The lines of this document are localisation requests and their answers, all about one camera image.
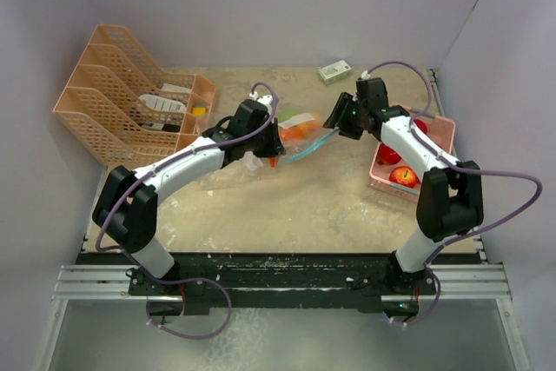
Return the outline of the zip bag of mixed fruit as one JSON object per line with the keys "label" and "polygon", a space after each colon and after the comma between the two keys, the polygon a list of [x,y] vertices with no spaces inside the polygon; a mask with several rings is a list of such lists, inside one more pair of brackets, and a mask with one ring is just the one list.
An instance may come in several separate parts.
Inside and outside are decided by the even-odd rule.
{"label": "zip bag of mixed fruit", "polygon": [[297,162],[313,154],[339,135],[338,128],[324,128],[321,115],[301,105],[292,103],[280,105],[277,120],[285,153],[270,159],[271,168]]}

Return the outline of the zip bag of red apples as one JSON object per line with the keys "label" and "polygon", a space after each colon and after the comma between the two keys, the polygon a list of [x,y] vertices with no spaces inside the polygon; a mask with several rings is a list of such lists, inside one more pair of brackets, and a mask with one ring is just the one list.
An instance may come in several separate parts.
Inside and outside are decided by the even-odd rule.
{"label": "zip bag of red apples", "polygon": [[272,158],[259,158],[252,152],[227,167],[205,175],[201,180],[201,189],[231,189],[244,184],[269,180],[279,174],[278,168],[272,167]]}

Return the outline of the red fake apple two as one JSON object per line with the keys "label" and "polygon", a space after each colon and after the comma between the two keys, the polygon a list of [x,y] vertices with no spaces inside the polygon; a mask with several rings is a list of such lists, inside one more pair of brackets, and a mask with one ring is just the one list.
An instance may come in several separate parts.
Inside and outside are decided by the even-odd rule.
{"label": "red fake apple two", "polygon": [[377,162],[380,165],[392,166],[396,165],[401,161],[401,157],[393,149],[381,143],[378,148]]}

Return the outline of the red fake apple one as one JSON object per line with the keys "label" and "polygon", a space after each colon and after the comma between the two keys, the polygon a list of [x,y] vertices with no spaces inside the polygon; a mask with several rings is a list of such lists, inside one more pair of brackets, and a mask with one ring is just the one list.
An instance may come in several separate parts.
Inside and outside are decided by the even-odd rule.
{"label": "red fake apple one", "polygon": [[425,135],[428,134],[428,126],[420,119],[414,119],[414,125]]}

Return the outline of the pink perforated plastic basket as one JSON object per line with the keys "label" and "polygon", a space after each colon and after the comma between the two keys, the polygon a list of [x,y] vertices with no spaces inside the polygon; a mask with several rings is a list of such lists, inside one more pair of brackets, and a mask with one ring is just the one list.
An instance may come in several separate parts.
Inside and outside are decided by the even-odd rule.
{"label": "pink perforated plastic basket", "polygon": [[[392,166],[380,165],[377,162],[378,152],[375,152],[369,169],[369,186],[417,202],[420,183],[414,189],[409,189],[390,182],[389,175],[396,167],[408,166],[421,181],[426,171],[447,166],[440,160],[442,156],[451,163],[457,162],[458,158],[453,155],[455,122],[443,116],[417,116],[416,110],[399,104],[377,109],[371,115],[378,118],[378,128],[374,133],[379,137],[379,144],[391,147],[400,155],[401,161]],[[427,124],[427,135],[418,128],[409,127],[412,116],[417,116],[416,119]]]}

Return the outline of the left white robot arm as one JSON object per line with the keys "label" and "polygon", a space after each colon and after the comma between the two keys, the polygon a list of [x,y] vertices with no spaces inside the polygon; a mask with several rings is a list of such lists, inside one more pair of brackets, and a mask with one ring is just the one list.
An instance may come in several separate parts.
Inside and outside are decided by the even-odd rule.
{"label": "left white robot arm", "polygon": [[159,162],[109,172],[92,220],[148,273],[158,294],[175,291],[178,263],[156,239],[158,206],[199,177],[251,153],[259,158],[285,152],[275,119],[276,100],[255,93],[232,116],[205,130],[189,146]]}

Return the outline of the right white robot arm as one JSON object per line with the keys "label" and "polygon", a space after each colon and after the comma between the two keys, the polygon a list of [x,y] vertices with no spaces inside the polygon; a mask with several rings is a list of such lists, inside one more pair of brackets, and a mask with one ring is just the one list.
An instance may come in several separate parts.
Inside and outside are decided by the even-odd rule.
{"label": "right white robot arm", "polygon": [[483,223],[481,177],[467,172],[478,165],[445,153],[415,126],[407,110],[391,105],[382,79],[359,78],[356,94],[341,93],[323,127],[354,140],[364,132],[373,135],[395,151],[420,181],[417,229],[393,252],[387,269],[387,286],[396,294],[416,285],[450,237],[464,236]]}

